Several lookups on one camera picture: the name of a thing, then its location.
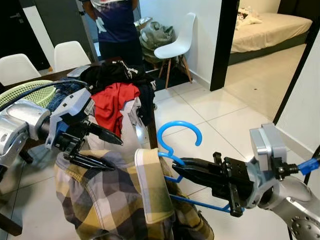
blue clothes hanger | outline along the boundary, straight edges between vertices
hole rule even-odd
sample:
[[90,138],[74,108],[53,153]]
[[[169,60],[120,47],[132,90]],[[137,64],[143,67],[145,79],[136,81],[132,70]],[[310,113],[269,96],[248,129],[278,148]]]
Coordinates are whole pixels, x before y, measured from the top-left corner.
[[[192,131],[194,131],[194,133],[196,134],[196,142],[195,142],[196,146],[200,146],[200,144],[202,142],[202,134],[201,134],[199,128],[197,128],[195,125],[193,125],[193,124],[191,124],[189,122],[186,122],[186,121],[171,121],[171,122],[168,122],[168,123],[164,124],[158,130],[158,132],[156,134],[156,138],[157,138],[159,144],[165,150],[168,151],[168,152],[158,152],[158,156],[159,157],[164,157],[164,158],[169,158],[169,159],[172,159],[174,162],[177,162],[180,165],[185,165],[185,163],[179,157],[174,155],[174,149],[172,147],[170,147],[169,145],[167,145],[163,140],[164,131],[167,130],[168,128],[175,127],[175,126],[187,127],[189,129],[191,129]],[[169,180],[169,181],[171,181],[171,182],[174,182],[174,183],[180,183],[181,180],[184,177],[179,175],[178,178],[174,178],[174,177],[170,177],[170,176],[164,176],[164,178]],[[230,213],[229,204],[227,204],[225,207],[219,207],[219,206],[206,204],[206,203],[203,203],[203,202],[191,200],[191,199],[188,199],[188,198],[185,198],[185,197],[176,196],[176,195],[172,195],[172,194],[170,194],[170,197],[172,199],[176,199],[176,200],[179,200],[179,201],[187,202],[187,203],[190,203],[190,204],[195,204],[195,205],[199,205],[199,206],[202,206],[202,207],[218,210],[218,211],[221,211],[221,212]]]

beige bedsheet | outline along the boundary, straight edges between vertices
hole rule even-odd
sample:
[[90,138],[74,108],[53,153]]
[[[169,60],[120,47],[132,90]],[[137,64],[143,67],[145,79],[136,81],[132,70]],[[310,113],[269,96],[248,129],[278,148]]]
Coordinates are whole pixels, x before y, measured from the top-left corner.
[[234,31],[231,53],[245,53],[272,47],[309,30],[312,21],[277,13],[260,13],[262,23]]

laundry basket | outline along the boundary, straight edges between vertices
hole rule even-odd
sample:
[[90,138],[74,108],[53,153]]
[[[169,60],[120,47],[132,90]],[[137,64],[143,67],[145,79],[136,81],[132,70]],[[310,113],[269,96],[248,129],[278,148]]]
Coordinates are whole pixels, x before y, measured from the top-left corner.
[[[9,102],[10,100],[18,97],[19,95],[23,94],[26,91],[39,87],[41,85],[45,85],[48,83],[52,83],[50,80],[38,80],[38,81],[31,81],[27,83],[23,83],[21,85],[15,86],[4,93],[0,94],[0,107],[5,103]],[[54,86],[48,86],[46,88],[40,89],[35,91],[23,99],[30,100],[37,105],[46,108],[50,101],[54,98],[56,92],[56,88]]]

dining table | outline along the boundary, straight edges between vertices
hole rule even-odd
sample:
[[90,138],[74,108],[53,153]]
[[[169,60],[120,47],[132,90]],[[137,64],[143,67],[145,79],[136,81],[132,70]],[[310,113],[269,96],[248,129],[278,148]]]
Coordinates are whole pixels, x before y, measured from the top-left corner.
[[[94,63],[90,64],[90,66],[99,66],[103,62],[104,61],[94,62]],[[25,83],[29,83],[29,82],[33,82],[33,81],[38,81],[38,80],[50,80],[50,81],[56,82],[56,81],[59,81],[61,78],[67,77],[67,74],[70,73],[74,69],[75,68],[71,68],[68,70],[60,71],[60,72],[54,72],[51,74],[47,74],[47,75],[40,76],[37,78],[29,79],[26,81],[21,81],[21,82],[11,84],[11,85],[6,85],[6,86],[0,85],[0,93],[3,93],[9,89],[12,89],[16,86],[21,85],[21,84],[25,84]],[[150,124],[147,126],[147,131],[148,131],[148,136],[149,136],[150,148],[155,149],[155,148],[158,148],[158,141],[157,141],[157,130],[156,130],[156,123],[155,123],[155,112],[154,112],[153,108],[151,111],[151,117],[152,117],[152,120],[151,120]],[[25,143],[22,151],[21,151],[23,153],[23,155],[21,155],[22,158],[24,158],[26,156],[26,154],[28,154],[29,149],[36,147],[36,146],[39,146],[44,143],[45,142],[41,141],[41,140],[36,141],[36,140],[28,139],[27,142]],[[4,216],[1,213],[0,213],[0,228],[13,236],[18,236],[22,233],[22,226],[18,225],[17,223],[15,223],[14,221],[7,218],[6,216]]]

white plastic chair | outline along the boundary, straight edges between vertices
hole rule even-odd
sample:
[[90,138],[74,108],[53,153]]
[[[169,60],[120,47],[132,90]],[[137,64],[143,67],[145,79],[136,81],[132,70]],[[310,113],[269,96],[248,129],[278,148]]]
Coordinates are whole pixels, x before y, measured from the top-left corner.
[[192,12],[189,12],[183,19],[182,29],[180,30],[180,33],[177,39],[175,40],[175,42],[158,47],[156,50],[154,50],[154,55],[158,59],[164,59],[162,62],[160,73],[159,73],[159,78],[161,77],[166,60],[169,59],[168,71],[166,74],[166,82],[165,82],[166,89],[168,88],[168,83],[169,83],[171,58],[174,58],[174,57],[178,57],[179,62],[180,61],[183,62],[189,81],[192,84],[192,78],[190,75],[189,66],[184,54],[188,52],[191,47],[195,19],[196,19],[196,15]]
[[0,83],[7,86],[41,77],[35,66],[24,54],[0,58]]
[[84,49],[77,41],[67,41],[54,48],[54,71],[61,72],[91,64]]

